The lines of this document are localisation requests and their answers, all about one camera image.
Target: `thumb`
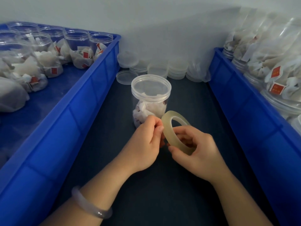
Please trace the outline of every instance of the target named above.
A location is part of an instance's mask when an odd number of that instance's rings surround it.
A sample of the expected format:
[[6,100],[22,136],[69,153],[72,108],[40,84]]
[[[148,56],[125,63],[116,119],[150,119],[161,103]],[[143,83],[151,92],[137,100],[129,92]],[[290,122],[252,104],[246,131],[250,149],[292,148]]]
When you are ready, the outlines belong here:
[[155,146],[159,147],[163,130],[164,130],[163,125],[160,125],[157,126],[153,131],[153,138],[151,140],[151,143],[154,144]]
[[185,169],[189,170],[189,167],[191,166],[191,156],[185,154],[179,148],[174,146],[169,146],[168,150],[171,152],[172,158],[177,163],[179,163]]

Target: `white wall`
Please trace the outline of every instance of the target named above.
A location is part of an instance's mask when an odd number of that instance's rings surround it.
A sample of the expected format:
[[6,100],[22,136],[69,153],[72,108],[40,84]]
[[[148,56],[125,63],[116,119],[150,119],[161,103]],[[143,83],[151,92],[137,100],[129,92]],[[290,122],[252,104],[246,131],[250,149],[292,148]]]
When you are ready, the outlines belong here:
[[208,63],[240,5],[299,15],[301,0],[1,0],[0,21],[117,33],[121,50],[142,58],[200,57]]

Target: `forearm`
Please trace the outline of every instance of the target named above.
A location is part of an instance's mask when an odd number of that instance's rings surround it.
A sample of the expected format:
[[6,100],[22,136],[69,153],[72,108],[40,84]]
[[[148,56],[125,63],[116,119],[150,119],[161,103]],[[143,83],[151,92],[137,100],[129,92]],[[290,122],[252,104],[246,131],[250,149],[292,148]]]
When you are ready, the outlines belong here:
[[[82,195],[96,207],[109,209],[123,183],[131,175],[127,165],[122,163],[117,156],[101,172],[81,188]],[[82,210],[70,198],[51,214],[41,226],[99,226],[102,219],[92,216]]]
[[212,185],[219,196],[229,226],[272,225],[230,170]]

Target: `right hand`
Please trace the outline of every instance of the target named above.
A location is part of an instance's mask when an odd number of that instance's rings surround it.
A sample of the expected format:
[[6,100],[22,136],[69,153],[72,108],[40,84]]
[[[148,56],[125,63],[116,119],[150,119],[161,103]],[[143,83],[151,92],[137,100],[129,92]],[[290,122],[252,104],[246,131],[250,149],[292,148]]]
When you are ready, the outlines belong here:
[[178,126],[173,130],[186,146],[196,147],[190,156],[177,147],[168,147],[172,158],[185,169],[211,183],[219,181],[229,171],[210,134],[192,126]]

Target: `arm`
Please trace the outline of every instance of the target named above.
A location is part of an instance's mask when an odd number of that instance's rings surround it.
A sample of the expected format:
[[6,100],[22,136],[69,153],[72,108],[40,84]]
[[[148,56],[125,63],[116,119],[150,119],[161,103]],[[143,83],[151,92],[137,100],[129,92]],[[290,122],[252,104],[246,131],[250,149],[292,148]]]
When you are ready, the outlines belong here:
[[[159,118],[149,116],[119,155],[81,188],[82,195],[96,207],[109,209],[123,183],[133,173],[150,167],[156,160],[159,146],[163,145],[163,129]],[[40,226],[99,226],[101,222],[102,219],[86,213],[70,198]]]
[[272,225],[256,202],[231,173],[211,135],[191,126],[174,128],[179,139],[196,150],[188,156],[169,146],[173,159],[194,175],[209,181],[216,190],[230,226]]

